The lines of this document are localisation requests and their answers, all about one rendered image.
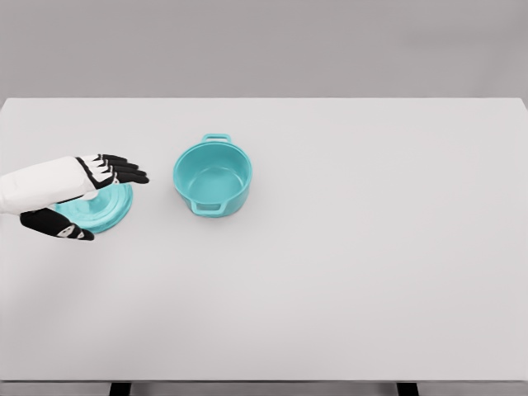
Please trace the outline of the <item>teal pot lid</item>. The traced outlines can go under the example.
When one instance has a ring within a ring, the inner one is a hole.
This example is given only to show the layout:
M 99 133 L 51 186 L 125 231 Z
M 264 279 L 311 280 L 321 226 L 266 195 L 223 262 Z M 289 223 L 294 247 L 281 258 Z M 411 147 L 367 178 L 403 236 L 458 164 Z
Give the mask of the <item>teal pot lid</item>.
M 77 199 L 55 204 L 54 210 L 81 229 L 102 233 L 127 215 L 133 196 L 133 188 L 129 183 L 112 184 Z

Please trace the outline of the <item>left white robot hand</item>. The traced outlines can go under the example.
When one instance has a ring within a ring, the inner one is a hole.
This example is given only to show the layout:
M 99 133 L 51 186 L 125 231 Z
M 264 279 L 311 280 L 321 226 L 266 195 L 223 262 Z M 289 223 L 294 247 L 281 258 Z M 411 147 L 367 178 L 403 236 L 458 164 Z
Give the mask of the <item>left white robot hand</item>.
M 51 209 L 105 187 L 147 184 L 138 165 L 108 153 L 65 156 L 0 176 L 0 215 L 15 215 L 22 226 L 55 238 L 92 241 L 94 234 Z

